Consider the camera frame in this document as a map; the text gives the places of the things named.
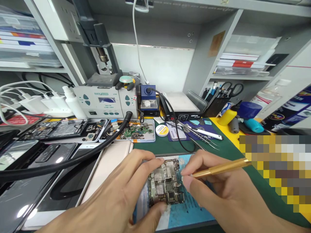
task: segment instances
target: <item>book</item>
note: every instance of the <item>book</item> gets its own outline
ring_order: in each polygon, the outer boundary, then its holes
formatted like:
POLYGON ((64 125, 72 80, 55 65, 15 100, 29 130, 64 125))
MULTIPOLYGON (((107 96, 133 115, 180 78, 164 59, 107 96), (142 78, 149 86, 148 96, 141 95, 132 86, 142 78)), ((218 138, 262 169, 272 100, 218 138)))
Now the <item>book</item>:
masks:
POLYGON ((2 35, 2 36, 15 36, 15 37, 27 37, 27 38, 46 39, 45 36, 43 36, 43 35, 19 33, 19 32, 8 32, 8 31, 1 31, 1 30, 0 30, 0 35, 2 35))
POLYGON ((32 37, 19 37, 19 36, 3 36, 3 35, 0 35, 0 39, 1 40, 28 41, 28 42, 37 42, 37 43, 49 44, 47 39, 32 38, 32 37))
POLYGON ((256 61, 259 55, 252 54, 240 54, 240 53, 223 53, 220 59, 234 59, 234 60, 245 60, 245 61, 256 61))
POLYGON ((256 69, 263 69, 266 66, 275 66, 274 64, 268 64, 264 62, 225 60, 225 59, 220 59, 217 65, 230 66, 230 67, 256 68, 256 69))
POLYGON ((4 40, 0 39, 0 44, 12 44, 12 45, 43 45, 50 46, 49 43, 41 43, 41 42, 31 42, 31 41, 20 41, 20 40, 4 40))
POLYGON ((30 50, 30 51, 43 51, 54 52, 51 46, 44 45, 19 45, 19 44, 1 44, 0 48, 3 49, 16 49, 16 50, 30 50))

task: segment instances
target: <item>white cable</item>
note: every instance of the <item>white cable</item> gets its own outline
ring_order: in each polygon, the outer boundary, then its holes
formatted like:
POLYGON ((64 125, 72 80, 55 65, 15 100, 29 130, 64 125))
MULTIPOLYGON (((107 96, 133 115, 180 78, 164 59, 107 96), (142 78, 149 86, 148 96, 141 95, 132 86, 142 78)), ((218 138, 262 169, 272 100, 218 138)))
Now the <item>white cable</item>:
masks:
POLYGON ((144 79, 145 79, 145 84, 146 84, 146 85, 149 85, 149 82, 147 81, 146 76, 145 76, 145 73, 144 73, 144 71, 143 71, 142 65, 140 64, 138 40, 137 40, 136 26, 135 26, 135 6, 136 6, 136 1, 137 1, 137 0, 134 0, 134 4, 133 4, 133 26, 134 26, 134 34, 135 34, 135 39, 136 39, 138 63, 139 63, 140 69, 141 69, 142 72, 143 72, 143 76, 144 76, 144 79))
POLYGON ((5 98, 13 99, 13 98, 5 96, 5 95, 0 95, 0 97, 2 97, 2 98, 5 97, 5 98))
POLYGON ((14 110, 14 111, 16 111, 16 112, 17 112, 18 114, 20 114, 20 115, 24 118, 24 120, 25 120, 25 123, 24 123, 24 124, 21 124, 21 125, 14 125, 14 124, 11 124, 11 123, 9 123, 9 122, 6 121, 6 119, 5 119, 4 115, 3 115, 2 110, 0 110, 0 118, 1 118, 1 120, 3 121, 3 123, 6 123, 6 124, 11 125, 11 126, 24 126, 24 125, 27 125, 27 124, 28 124, 28 119, 27 119, 27 117, 26 117, 24 114, 22 114, 19 110, 17 110, 16 108, 13 108, 13 107, 10 106, 10 105, 4 104, 4 103, 0 103, 0 104, 1 104, 1 105, 4 105, 4 106, 6 106, 6 107, 8 107, 8 108, 10 108, 10 109, 12 109, 12 110, 14 110))
POLYGON ((33 90, 33 91, 37 91, 37 92, 40 92, 41 94, 45 94, 44 92, 42 91, 39 91, 37 89, 34 89, 34 88, 30 88, 30 87, 16 87, 17 89, 28 89, 28 90, 33 90))
POLYGON ((6 87, 6 88, 8 88, 8 89, 5 90, 5 91, 0 92, 0 94, 6 93, 6 92, 11 91, 11 90, 17 90, 17 91, 19 91, 21 94, 25 94, 25 92, 23 92, 22 90, 20 90, 20 89, 18 89, 18 88, 16 88, 16 87, 6 87))
POLYGON ((19 98, 21 98, 22 96, 20 94, 17 94, 15 92, 8 92, 8 91, 4 91, 2 92, 2 94, 5 94, 5 93, 10 93, 10 94, 15 94, 15 95, 18 95, 19 98))
POLYGON ((55 91, 49 87, 47 84, 43 83, 43 82, 40 82, 40 81, 21 81, 21 82, 15 82, 15 83, 10 83, 10 84, 6 84, 6 85, 3 85, 0 87, 0 93, 1 91, 6 88, 6 87, 10 87, 10 86, 13 86, 13 85, 18 85, 18 84, 24 84, 24 83, 40 83, 42 85, 45 85, 46 87, 48 87, 50 90, 52 90, 52 92, 54 93, 55 91))

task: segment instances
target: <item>black cable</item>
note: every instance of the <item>black cable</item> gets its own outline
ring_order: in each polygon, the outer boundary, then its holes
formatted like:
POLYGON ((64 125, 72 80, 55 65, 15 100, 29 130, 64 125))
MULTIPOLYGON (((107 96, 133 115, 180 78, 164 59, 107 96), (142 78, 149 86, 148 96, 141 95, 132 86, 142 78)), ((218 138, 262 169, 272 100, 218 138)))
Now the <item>black cable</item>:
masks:
MULTIPOLYGON (((7 111, 9 112, 15 112, 15 110, 12 110, 12 109, 8 109, 7 111)), ((69 117, 48 117, 48 116, 37 116, 37 115, 32 115, 32 114, 29 114, 29 113, 24 113, 24 112, 21 112, 22 114, 26 115, 26 116, 31 116, 31 117, 37 117, 37 118, 44 118, 44 119, 61 119, 61 120, 64 120, 66 118, 74 118, 75 116, 69 116, 69 117)))
POLYGON ((66 76, 64 76, 64 75, 62 75, 62 74, 60 74, 60 73, 56 73, 56 74, 58 74, 59 76, 63 77, 63 78, 66 79, 68 82, 70 82, 70 83, 72 84, 73 87, 75 86, 74 83, 73 83, 69 78, 67 78, 66 76))
POLYGON ((124 121, 120 125, 119 130, 116 130, 111 136, 111 138, 105 140, 103 143, 101 143, 94 149, 86 152, 84 155, 60 162, 58 164, 46 165, 46 166, 36 167, 36 168, 0 171, 1 183, 24 180, 24 179, 29 179, 29 178, 36 177, 36 176, 42 176, 42 175, 46 175, 49 173, 54 173, 54 172, 69 168, 71 166, 74 166, 78 163, 84 162, 85 160, 93 157, 94 155, 102 151, 110 143, 112 143, 125 129, 132 115, 133 113, 131 111, 126 112, 126 116, 124 118, 124 121))
MULTIPOLYGON (((171 124, 171 123, 168 123, 165 119, 163 119, 162 116, 161 116, 161 114, 160 114, 160 118, 161 118, 165 123, 167 123, 167 124, 169 124, 169 125, 175 127, 175 125, 173 125, 173 124, 171 124)), ((181 131, 183 131, 184 133, 186 133, 190 138, 193 139, 193 137, 191 137, 191 135, 190 135, 188 132, 186 132, 182 127, 178 128, 178 129, 180 129, 181 131)))
POLYGON ((139 111, 139 113, 140 113, 139 122, 144 123, 145 118, 144 118, 143 112, 140 109, 137 109, 137 111, 139 111))
MULTIPOLYGON (((28 81, 27 78, 26 78, 26 74, 29 73, 29 72, 22 72, 22 79, 24 81, 28 81)), ((40 91, 46 91, 45 89, 42 89, 42 88, 39 88, 39 87, 36 87, 35 85, 32 85, 31 83, 27 83, 29 86, 31 86, 32 88, 34 89, 37 89, 37 90, 40 90, 40 91)))
POLYGON ((59 79, 59 78, 56 78, 56 77, 54 77, 54 76, 50 76, 50 75, 47 75, 47 74, 42 74, 42 76, 48 77, 48 78, 52 78, 52 79, 58 80, 58 81, 60 81, 60 82, 63 82, 63 83, 65 83, 68 87, 72 87, 72 86, 73 86, 73 84, 67 83, 66 81, 64 81, 64 80, 62 80, 62 79, 59 79))
MULTIPOLYGON (((148 88, 147 88, 147 92, 151 92, 151 90, 157 92, 161 97, 163 97, 163 99, 164 99, 164 100, 168 103, 168 105, 170 106, 170 108, 171 108, 171 110, 172 110, 172 113, 173 113, 174 119, 177 121, 175 111, 174 111, 173 107, 171 106, 170 102, 167 100, 167 98, 166 98, 161 92, 157 91, 156 89, 153 89, 153 88, 151 88, 151 87, 148 87, 148 88)), ((175 122, 175 127, 176 127, 177 138, 178 138, 178 141, 179 141, 180 145, 182 146, 182 148, 185 149, 185 150, 186 150, 187 152, 189 152, 189 153, 195 152, 195 145, 194 145, 194 150, 193 150, 193 151, 190 151, 190 150, 186 149, 186 148, 183 146, 183 144, 181 143, 181 140, 180 140, 180 138, 179 138, 177 122, 175 122)))
MULTIPOLYGON (((39 80, 40 80, 40 82, 44 83, 44 81, 43 81, 43 79, 42 79, 41 73, 38 73, 38 75, 39 75, 39 80)), ((42 86, 43 86, 43 88, 44 88, 46 91, 51 91, 46 85, 43 85, 43 84, 42 84, 42 86)))

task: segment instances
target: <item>black hose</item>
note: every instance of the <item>black hose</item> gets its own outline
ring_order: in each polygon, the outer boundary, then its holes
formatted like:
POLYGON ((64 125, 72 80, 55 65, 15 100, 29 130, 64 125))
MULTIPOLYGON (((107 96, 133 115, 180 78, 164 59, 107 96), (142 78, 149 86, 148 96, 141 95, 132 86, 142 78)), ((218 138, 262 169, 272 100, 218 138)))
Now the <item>black hose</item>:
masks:
MULTIPOLYGON (((151 90, 157 92, 161 97, 163 97, 163 99, 164 99, 164 100, 168 103, 168 105, 170 106, 170 108, 171 108, 171 110, 172 110, 172 113, 173 113, 174 119, 177 121, 175 111, 174 111, 173 107, 171 106, 170 102, 167 100, 167 98, 166 98, 161 92, 157 91, 156 89, 153 89, 153 88, 151 88, 151 87, 148 87, 148 88, 147 88, 147 92, 151 92, 151 90)), ((186 148, 184 147, 184 145, 181 143, 181 140, 180 140, 180 138, 179 138, 177 122, 175 122, 175 127, 176 127, 177 138, 178 138, 178 141, 179 141, 180 145, 182 146, 182 148, 185 149, 185 150, 186 150, 187 152, 189 152, 189 153, 195 152, 195 145, 194 145, 194 150, 188 150, 188 149, 186 149, 186 148)))
POLYGON ((46 166, 37 167, 37 168, 0 171, 0 183, 12 182, 12 181, 29 179, 29 178, 36 177, 36 176, 42 176, 42 175, 54 173, 54 172, 69 168, 78 163, 84 162, 85 160, 99 153, 101 150, 107 147, 110 143, 112 143, 114 139, 116 139, 121 134, 121 132, 125 129, 132 115, 133 115, 132 112, 130 111, 126 112, 126 116, 124 118, 124 121, 120 125, 119 130, 115 131, 113 135, 111 136, 111 138, 107 139, 106 141, 104 141, 99 146, 95 147, 94 149, 86 152, 84 155, 69 159, 67 161, 60 162, 58 164, 46 165, 46 166))

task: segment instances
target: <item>electronic component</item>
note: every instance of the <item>electronic component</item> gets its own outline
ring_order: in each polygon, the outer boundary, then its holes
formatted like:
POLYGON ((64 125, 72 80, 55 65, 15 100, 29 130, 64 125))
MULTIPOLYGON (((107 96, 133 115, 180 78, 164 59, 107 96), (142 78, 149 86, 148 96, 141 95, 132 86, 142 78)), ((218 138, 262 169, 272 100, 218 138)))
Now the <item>electronic component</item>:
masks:
POLYGON ((79 136, 87 126, 88 119, 38 123, 26 131, 19 140, 57 139, 79 136))
POLYGON ((132 125, 126 127, 120 134, 120 139, 145 139, 145 133, 153 133, 153 130, 149 128, 148 124, 132 125))
POLYGON ((148 177, 149 207, 158 202, 167 204, 184 203, 181 181, 178 181, 178 159, 165 160, 161 167, 155 169, 148 177))

